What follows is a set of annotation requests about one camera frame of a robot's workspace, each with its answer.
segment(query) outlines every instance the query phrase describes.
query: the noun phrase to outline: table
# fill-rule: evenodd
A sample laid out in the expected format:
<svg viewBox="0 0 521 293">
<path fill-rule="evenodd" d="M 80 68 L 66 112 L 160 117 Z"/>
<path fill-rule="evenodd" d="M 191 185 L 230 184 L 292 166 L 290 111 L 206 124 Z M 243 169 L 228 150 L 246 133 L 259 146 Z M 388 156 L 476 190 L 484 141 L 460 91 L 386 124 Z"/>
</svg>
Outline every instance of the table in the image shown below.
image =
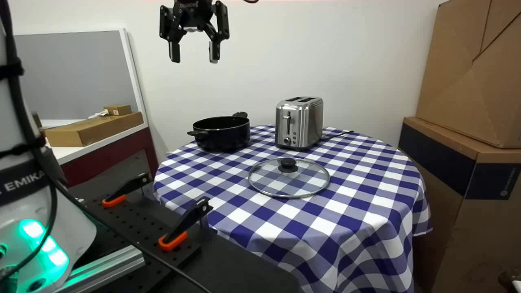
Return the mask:
<svg viewBox="0 0 521 293">
<path fill-rule="evenodd" d="M 406 154 L 339 128 L 324 128 L 310 151 L 277 148 L 272 125 L 253 127 L 251 140 L 233 154 L 196 143 L 173 151 L 155 176 L 158 200 L 183 213 L 210 197 L 210 226 L 292 272 L 303 291 L 414 291 L 412 236 L 432 228 L 422 176 Z M 256 192 L 250 169 L 284 156 L 323 164 L 329 187 L 305 198 Z"/>
</svg>

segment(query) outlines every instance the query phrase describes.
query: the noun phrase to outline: toaster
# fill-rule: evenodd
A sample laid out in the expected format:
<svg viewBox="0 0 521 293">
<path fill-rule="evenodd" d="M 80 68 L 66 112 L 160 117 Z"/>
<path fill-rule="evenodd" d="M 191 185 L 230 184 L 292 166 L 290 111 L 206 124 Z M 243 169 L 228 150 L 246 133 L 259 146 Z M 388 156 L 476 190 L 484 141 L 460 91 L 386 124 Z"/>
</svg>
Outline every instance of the toaster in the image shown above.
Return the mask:
<svg viewBox="0 0 521 293">
<path fill-rule="evenodd" d="M 280 101 L 276 112 L 276 145 L 303 150 L 323 137 L 324 101 L 321 98 L 292 98 Z"/>
</svg>

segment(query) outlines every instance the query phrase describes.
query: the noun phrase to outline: brown cardboard box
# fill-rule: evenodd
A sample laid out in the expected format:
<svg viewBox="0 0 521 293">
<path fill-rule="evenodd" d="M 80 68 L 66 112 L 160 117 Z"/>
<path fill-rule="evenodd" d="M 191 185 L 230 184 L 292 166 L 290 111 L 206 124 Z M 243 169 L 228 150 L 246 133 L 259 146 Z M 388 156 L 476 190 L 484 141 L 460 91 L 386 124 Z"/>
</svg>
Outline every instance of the brown cardboard box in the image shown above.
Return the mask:
<svg viewBox="0 0 521 293">
<path fill-rule="evenodd" d="M 136 125 L 144 124 L 144 115 L 134 112 L 131 115 L 110 115 L 69 124 L 46 130 L 53 146 L 85 146 Z"/>
<path fill-rule="evenodd" d="M 111 115 L 129 115 L 132 114 L 131 104 L 110 104 L 105 106 L 106 111 L 110 111 Z"/>
<path fill-rule="evenodd" d="M 440 5 L 417 117 L 521 148 L 521 0 Z"/>
<path fill-rule="evenodd" d="M 416 238 L 425 291 L 505 291 L 521 272 L 521 150 L 499 150 L 420 119 L 406 119 L 401 148 L 427 185 L 434 231 Z"/>
</svg>

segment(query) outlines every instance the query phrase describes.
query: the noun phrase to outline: wall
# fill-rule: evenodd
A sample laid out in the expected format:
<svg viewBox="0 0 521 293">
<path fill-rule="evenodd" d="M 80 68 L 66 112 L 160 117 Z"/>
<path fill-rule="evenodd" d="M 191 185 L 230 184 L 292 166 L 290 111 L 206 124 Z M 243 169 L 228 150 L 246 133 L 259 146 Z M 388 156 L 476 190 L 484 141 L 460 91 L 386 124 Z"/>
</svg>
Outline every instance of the wall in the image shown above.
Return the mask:
<svg viewBox="0 0 521 293">
<path fill-rule="evenodd" d="M 170 63 L 158 37 L 168 0 L 17 0 L 12 10 L 18 32 L 126 28 L 157 143 L 175 150 L 197 119 L 248 111 L 254 125 L 274 124 L 276 104 L 295 94 L 323 96 L 326 125 L 396 143 L 417 106 L 440 1 L 227 0 L 232 39 L 219 65 L 204 34 L 186 36 L 183 63 Z"/>
</svg>

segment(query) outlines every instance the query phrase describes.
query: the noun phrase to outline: checkered tablecloth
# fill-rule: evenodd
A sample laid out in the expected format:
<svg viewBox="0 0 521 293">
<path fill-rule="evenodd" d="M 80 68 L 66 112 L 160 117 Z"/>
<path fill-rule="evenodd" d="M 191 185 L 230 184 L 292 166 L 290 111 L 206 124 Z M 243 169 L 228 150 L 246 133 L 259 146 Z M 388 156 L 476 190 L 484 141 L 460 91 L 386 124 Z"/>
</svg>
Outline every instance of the checkered tablecloth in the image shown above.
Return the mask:
<svg viewBox="0 0 521 293">
<path fill-rule="evenodd" d="M 412 236 L 430 231 L 430 210 L 406 154 L 339 128 L 324 128 L 310 151 L 277 148 L 274 127 L 253 127 L 251 140 L 233 154 L 196 143 L 173 151 L 155 177 L 158 198 L 183 213 L 210 197 L 210 226 L 292 272 L 303 291 L 414 291 Z M 303 198 L 267 197 L 250 185 L 253 166 L 285 156 L 323 164 L 331 184 Z"/>
</svg>

